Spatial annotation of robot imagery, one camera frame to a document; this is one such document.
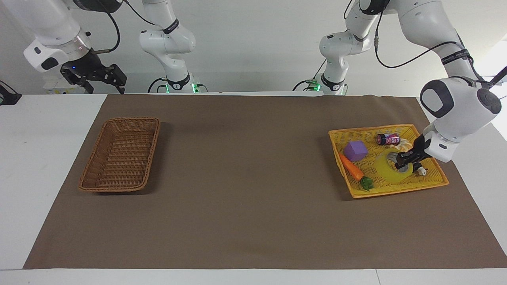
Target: basket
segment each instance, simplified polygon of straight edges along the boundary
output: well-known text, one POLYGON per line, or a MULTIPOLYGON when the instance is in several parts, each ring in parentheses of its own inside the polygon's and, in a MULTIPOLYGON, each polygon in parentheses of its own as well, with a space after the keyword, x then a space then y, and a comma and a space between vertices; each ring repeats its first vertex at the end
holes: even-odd
POLYGON ((424 168, 427 168, 426 176, 419 176, 412 174, 405 178, 398 184, 392 184, 382 178, 374 167, 375 159, 379 156, 388 146, 380 146, 376 142, 377 134, 379 133, 397 133, 400 137, 409 141, 414 141, 419 133, 412 124, 405 125, 389 125, 371 128, 354 128, 329 131, 329 137, 333 144, 336 163, 340 168, 340 172, 345 178, 347 187, 353 198, 365 198, 380 195, 389 195, 395 193, 416 191, 428 188, 448 185, 449 181, 444 172, 440 168, 435 158, 425 159, 421 161, 424 168), (338 156, 338 152, 343 154, 343 149, 350 141, 362 140, 368 154, 360 161, 353 162, 359 169, 363 171, 365 176, 373 179, 374 188, 369 192, 363 190, 358 181, 356 181, 343 167, 343 164, 338 156))
POLYGON ((79 189, 87 192, 131 192, 148 182, 160 121, 151 117, 106 121, 83 175, 79 189))

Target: brown wicker basket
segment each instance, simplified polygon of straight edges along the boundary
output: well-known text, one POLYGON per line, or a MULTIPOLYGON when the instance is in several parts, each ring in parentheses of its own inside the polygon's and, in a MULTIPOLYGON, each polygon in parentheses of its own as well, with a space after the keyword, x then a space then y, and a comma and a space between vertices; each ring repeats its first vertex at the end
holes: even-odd
POLYGON ((87 192, 131 192, 148 182, 160 121, 115 118, 104 123, 79 181, 87 192))

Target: basket rim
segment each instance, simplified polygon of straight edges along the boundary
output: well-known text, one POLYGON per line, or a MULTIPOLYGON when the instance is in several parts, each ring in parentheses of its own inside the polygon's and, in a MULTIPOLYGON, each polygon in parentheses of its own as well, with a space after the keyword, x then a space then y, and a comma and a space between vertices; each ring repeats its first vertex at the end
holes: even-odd
POLYGON ((386 193, 368 193, 368 192, 365 192, 364 194, 361 194, 361 195, 357 195, 357 194, 353 193, 353 191, 352 191, 353 188, 352 188, 352 185, 351 185, 351 183, 349 181, 348 175, 346 174, 347 172, 345 171, 345 167, 343 166, 343 163, 342 163, 341 159, 338 157, 338 153, 339 152, 338 152, 338 149, 336 148, 335 142, 333 141, 332 135, 336 134, 336 133, 345 132, 345 131, 368 131, 368 130, 377 130, 377 129, 384 129, 384 128, 398 128, 398 127, 409 127, 409 128, 412 129, 412 131, 414 132, 414 134, 416 134, 416 136, 420 135, 419 131, 417 130, 417 128, 415 127, 414 124, 395 124, 395 125, 385 125, 385 126, 377 126, 377 127, 348 128, 348 129, 338 129, 338 130, 330 130, 330 131, 328 131, 329 138, 331 140, 331 145, 333 146, 333 152, 334 152, 334 155, 335 155, 336 163, 338 164, 338 168, 339 168, 339 170, 341 172, 341 175, 343 176, 343 178, 345 180, 345 183, 347 184, 347 188, 348 188, 348 190, 350 192, 350 195, 352 195, 352 197, 354 199, 356 199, 356 198, 368 198, 368 197, 375 197, 375 196, 392 195, 392 194, 398 194, 398 193, 404 193, 404 192, 412 192, 412 191, 417 191, 417 190, 423 190, 423 189, 429 189, 429 188, 435 188, 435 187, 449 185, 449 180, 447 179, 447 176, 445 175, 444 171, 442 170, 442 168, 438 164, 437 160, 434 157, 432 157, 432 158, 430 158, 430 160, 432 161, 433 165, 435 166, 435 168, 440 173, 440 176, 442 177, 442 182, 440 182, 438 184, 427 185, 427 186, 420 186, 420 187, 416 187, 416 188, 410 188, 410 189, 399 190, 399 191, 395 191, 395 192, 386 192, 386 193))
POLYGON ((143 189, 146 184, 148 183, 148 177, 150 176, 150 170, 152 166, 153 161, 153 154, 155 153, 155 147, 157 146, 158 141, 158 135, 160 131, 160 119, 155 117, 118 117, 118 118, 111 118, 107 121, 105 121, 102 124, 102 128, 100 129, 99 135, 97 137, 97 140, 95 141, 95 144, 93 146, 92 153, 88 159, 88 162, 86 163, 85 169, 83 170, 83 174, 79 178, 79 189, 84 192, 133 192, 143 189), (93 158, 95 157, 95 153, 97 152, 98 146, 100 144, 100 141, 102 139, 102 136, 104 134, 105 128, 108 124, 114 121, 138 121, 138 120, 150 120, 156 122, 155 132, 153 134, 152 139, 152 145, 150 147, 150 153, 148 157, 151 157, 152 159, 148 160, 148 163, 146 165, 146 169, 144 171, 144 177, 142 179, 142 183, 135 186, 129 186, 129 187, 94 187, 94 188, 88 188, 83 186, 83 181, 85 178, 85 175, 88 173, 88 169, 90 168, 91 163, 93 162, 93 158))

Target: orange carrot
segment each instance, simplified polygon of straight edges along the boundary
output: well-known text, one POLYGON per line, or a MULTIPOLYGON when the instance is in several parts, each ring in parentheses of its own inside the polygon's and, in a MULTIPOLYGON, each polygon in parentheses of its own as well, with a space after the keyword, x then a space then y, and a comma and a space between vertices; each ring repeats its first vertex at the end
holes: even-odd
POLYGON ((343 154, 339 153, 340 160, 342 161, 343 166, 349 171, 350 175, 354 177, 357 181, 361 181, 361 179, 365 176, 365 174, 355 166, 348 158, 346 158, 343 154))

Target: beige crumpled object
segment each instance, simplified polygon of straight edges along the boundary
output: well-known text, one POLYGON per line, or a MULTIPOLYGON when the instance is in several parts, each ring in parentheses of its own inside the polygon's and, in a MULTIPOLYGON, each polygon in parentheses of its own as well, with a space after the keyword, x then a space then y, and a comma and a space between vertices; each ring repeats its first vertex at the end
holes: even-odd
POLYGON ((414 145, 408 141, 407 139, 400 139, 400 143, 397 144, 396 146, 395 145, 390 145, 389 146, 390 148, 392 149, 397 149, 397 150, 400 150, 402 152, 407 152, 409 151, 412 147, 414 147, 414 145))

